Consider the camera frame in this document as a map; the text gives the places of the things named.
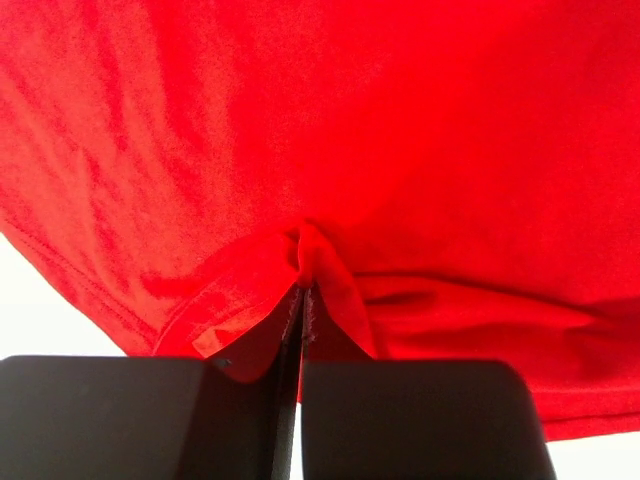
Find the red fabric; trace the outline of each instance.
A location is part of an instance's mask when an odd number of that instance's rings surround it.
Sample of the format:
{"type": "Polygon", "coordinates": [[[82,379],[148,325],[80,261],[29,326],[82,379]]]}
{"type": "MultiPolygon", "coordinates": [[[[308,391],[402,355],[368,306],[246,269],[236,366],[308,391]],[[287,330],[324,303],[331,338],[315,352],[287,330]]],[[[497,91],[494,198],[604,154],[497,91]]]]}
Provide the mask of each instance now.
{"type": "Polygon", "coordinates": [[[378,358],[640,430],[637,0],[9,0],[2,232],[127,353],[295,282],[378,358]]]}

